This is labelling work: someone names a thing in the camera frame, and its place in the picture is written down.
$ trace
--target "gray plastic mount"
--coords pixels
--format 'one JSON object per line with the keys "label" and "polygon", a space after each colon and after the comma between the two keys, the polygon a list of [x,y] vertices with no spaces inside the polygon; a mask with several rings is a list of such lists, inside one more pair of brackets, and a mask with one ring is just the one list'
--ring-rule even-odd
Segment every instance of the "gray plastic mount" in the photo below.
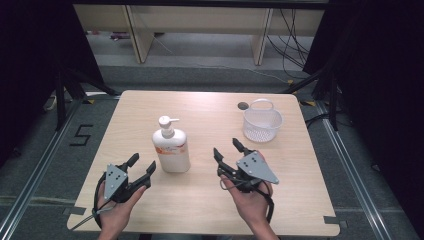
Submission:
{"label": "gray plastic mount", "polygon": [[280,182],[265,162],[265,159],[262,158],[262,155],[256,151],[238,160],[236,164],[249,176],[274,184],[278,184]]}
{"label": "gray plastic mount", "polygon": [[128,175],[115,165],[107,165],[104,198],[109,200],[127,178]]}

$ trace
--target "wooden table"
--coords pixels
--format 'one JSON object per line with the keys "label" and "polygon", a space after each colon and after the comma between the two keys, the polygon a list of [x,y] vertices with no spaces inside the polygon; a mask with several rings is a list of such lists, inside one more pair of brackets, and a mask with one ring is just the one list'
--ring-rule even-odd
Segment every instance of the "wooden table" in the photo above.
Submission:
{"label": "wooden table", "polygon": [[[237,105],[258,98],[273,101],[284,116],[276,138],[268,143],[254,143],[242,131],[243,111]],[[161,169],[151,137],[162,115],[179,118],[174,128],[187,133],[191,168],[186,173],[171,174]],[[68,227],[90,215],[95,187],[107,164],[122,164],[138,152],[140,160],[129,169],[130,181],[143,175],[153,160],[157,169],[152,187],[134,207],[125,231],[252,234],[216,175],[214,147],[234,168],[235,161],[242,157],[232,145],[232,138],[260,150],[280,180],[279,185],[273,185],[275,209],[271,221],[277,235],[339,233],[338,224],[324,222],[324,216],[334,217],[335,213],[297,99],[293,95],[216,92],[124,92],[75,204],[87,210],[83,216],[71,215]],[[99,228],[91,220],[77,230]]]}

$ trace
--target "gray carpet floor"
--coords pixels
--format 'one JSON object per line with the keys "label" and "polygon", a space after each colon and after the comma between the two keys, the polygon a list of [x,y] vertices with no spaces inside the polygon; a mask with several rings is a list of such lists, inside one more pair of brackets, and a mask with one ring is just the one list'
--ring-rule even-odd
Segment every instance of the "gray carpet floor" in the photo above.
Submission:
{"label": "gray carpet floor", "polygon": [[[278,93],[288,87],[287,80],[292,79],[298,82],[307,76],[305,73],[295,71],[287,73],[263,70],[255,73],[247,70],[217,68],[103,66],[100,70],[105,83],[118,91],[143,89]],[[314,84],[310,84],[295,93],[299,101],[312,100],[310,94],[313,86]],[[83,87],[87,92],[99,91],[90,85],[84,84]],[[96,238],[96,233],[69,231],[66,227],[68,215],[64,212],[73,206],[79,194],[117,103],[118,100],[104,98],[79,106],[12,239]],[[318,115],[315,106],[301,105],[300,108],[305,120]],[[371,168],[372,158],[355,128],[350,125],[348,116],[339,114],[337,120],[339,134],[393,238],[419,239],[383,177]],[[92,127],[84,128],[84,132],[80,132],[91,137],[85,146],[71,146],[73,143],[84,141],[75,137],[81,124],[92,125]],[[25,186],[49,144],[55,127],[55,109],[40,115],[19,146],[22,155],[11,157],[0,169],[1,218],[6,216],[14,199]],[[322,120],[314,122],[308,130],[332,204],[341,222],[341,232],[334,239],[376,239]],[[120,239],[138,239],[138,234],[124,233]],[[287,237],[283,239],[322,238]]]}

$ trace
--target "metal rail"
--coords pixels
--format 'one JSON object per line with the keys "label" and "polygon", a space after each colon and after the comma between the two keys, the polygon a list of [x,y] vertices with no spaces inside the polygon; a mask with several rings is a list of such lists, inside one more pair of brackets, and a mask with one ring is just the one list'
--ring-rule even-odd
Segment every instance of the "metal rail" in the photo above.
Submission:
{"label": "metal rail", "polygon": [[[319,114],[327,113],[325,105],[322,101],[317,101],[317,109]],[[359,203],[361,204],[362,209],[364,210],[364,213],[371,225],[371,228],[374,231],[376,239],[393,239],[389,233],[389,230],[387,229],[383,217],[378,211],[367,188],[365,187],[364,182],[361,179],[361,176],[356,170],[355,164],[350,158],[350,155],[346,150],[346,147],[344,146],[339,133],[334,131],[333,126],[328,119],[324,119],[323,123],[328,135],[330,136],[331,142],[333,143],[334,148],[339,155],[340,161],[346,171],[350,183],[352,184],[356,196],[358,197]]]}
{"label": "metal rail", "polygon": [[0,228],[1,239],[5,240],[10,239],[12,237],[13,232],[18,226],[19,221],[21,220],[22,216],[25,213],[25,210],[28,207],[29,202],[31,201],[31,197],[34,195],[35,190],[41,183],[41,180],[43,179],[44,174],[46,173],[53,159],[54,154],[59,148],[59,144],[62,141],[63,136],[67,132],[73,116],[75,115],[79,106],[81,106],[81,103],[82,100],[74,100],[71,103],[70,109],[68,111],[69,115],[66,121],[64,122],[63,126],[54,133],[40,161],[38,162],[27,183],[25,184],[25,187],[22,189],[21,193],[16,198],[16,201],[13,204],[12,208],[9,210],[6,218],[3,219]]}

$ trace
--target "wrist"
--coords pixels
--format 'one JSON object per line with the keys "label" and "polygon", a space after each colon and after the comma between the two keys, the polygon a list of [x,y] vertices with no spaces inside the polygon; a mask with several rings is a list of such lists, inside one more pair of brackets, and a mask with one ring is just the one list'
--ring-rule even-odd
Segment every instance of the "wrist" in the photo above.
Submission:
{"label": "wrist", "polygon": [[98,240],[117,240],[119,233],[107,231],[104,228],[100,232]]}
{"label": "wrist", "polygon": [[247,222],[247,225],[258,240],[279,239],[266,219],[263,221]]}

